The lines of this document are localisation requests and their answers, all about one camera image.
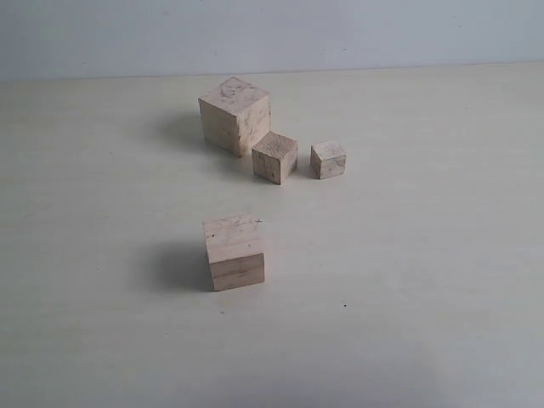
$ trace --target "white table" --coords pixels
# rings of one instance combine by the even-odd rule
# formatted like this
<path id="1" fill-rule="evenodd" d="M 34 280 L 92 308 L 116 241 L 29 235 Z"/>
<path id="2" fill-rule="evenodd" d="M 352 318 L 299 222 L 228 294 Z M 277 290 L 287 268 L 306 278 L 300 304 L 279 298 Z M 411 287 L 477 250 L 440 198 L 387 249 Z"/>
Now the white table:
<path id="1" fill-rule="evenodd" d="M 203 141 L 225 78 L 0 84 L 0 406 L 543 406 L 544 64 L 242 76 L 283 186 Z M 207 292 L 239 213 L 267 282 Z"/>

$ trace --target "wooden cube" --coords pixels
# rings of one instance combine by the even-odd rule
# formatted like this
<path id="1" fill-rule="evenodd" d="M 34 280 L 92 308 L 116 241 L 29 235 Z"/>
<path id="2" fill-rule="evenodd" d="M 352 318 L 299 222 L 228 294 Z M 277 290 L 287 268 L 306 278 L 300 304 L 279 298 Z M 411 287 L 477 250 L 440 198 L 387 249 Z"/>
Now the wooden cube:
<path id="1" fill-rule="evenodd" d="M 253 172 L 276 184 L 282 184 L 297 168 L 297 141 L 270 132 L 253 146 Z"/>
<path id="2" fill-rule="evenodd" d="M 264 250 L 258 220 L 249 215 L 204 223 L 215 291 L 264 282 Z"/>
<path id="3" fill-rule="evenodd" d="M 270 131 L 269 93 L 234 76 L 198 103 L 204 138 L 237 156 Z"/>
<path id="4" fill-rule="evenodd" d="M 339 176 L 346 169 L 346 152 L 334 141 L 312 144 L 309 163 L 318 179 Z"/>

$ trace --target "cube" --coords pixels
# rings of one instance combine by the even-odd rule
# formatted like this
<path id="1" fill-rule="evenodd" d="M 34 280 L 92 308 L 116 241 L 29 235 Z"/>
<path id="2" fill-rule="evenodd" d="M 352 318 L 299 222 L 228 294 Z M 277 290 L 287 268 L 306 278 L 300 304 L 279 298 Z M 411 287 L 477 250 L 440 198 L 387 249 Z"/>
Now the cube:
<path id="1" fill-rule="evenodd" d="M 231 77 L 198 99 L 204 138 L 244 156 L 270 131 L 269 93 Z"/>
<path id="2" fill-rule="evenodd" d="M 318 179 L 339 176 L 346 169 L 346 152 L 335 141 L 312 144 L 309 164 Z"/>
<path id="3" fill-rule="evenodd" d="M 282 184 L 297 168 L 297 141 L 270 132 L 253 146 L 253 172 L 276 184 Z"/>
<path id="4" fill-rule="evenodd" d="M 215 291 L 264 282 L 264 250 L 258 223 L 249 215 L 204 223 Z"/>

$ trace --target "white wall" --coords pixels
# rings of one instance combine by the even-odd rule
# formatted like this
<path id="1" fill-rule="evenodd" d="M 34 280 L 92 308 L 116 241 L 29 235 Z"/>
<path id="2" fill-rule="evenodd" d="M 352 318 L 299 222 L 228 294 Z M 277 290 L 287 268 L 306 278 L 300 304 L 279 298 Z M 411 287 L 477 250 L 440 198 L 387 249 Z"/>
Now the white wall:
<path id="1" fill-rule="evenodd" d="M 0 0 L 0 80 L 544 60 L 542 0 Z"/>

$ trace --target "wooden block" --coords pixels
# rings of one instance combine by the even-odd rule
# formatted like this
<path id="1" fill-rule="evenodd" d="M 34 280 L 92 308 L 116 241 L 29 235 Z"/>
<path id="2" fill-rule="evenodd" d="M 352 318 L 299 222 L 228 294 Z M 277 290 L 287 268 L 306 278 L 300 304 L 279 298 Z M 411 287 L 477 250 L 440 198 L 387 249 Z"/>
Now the wooden block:
<path id="1" fill-rule="evenodd" d="M 204 223 L 213 288 L 224 291 L 264 282 L 258 221 L 249 215 Z"/>
<path id="2" fill-rule="evenodd" d="M 339 176 L 346 169 L 346 152 L 334 141 L 312 144 L 309 164 L 318 179 Z"/>
<path id="3" fill-rule="evenodd" d="M 297 141 L 270 132 L 253 146 L 253 172 L 276 184 L 282 184 L 297 168 Z"/>
<path id="4" fill-rule="evenodd" d="M 270 131 L 269 93 L 234 76 L 198 103 L 204 138 L 237 156 Z"/>

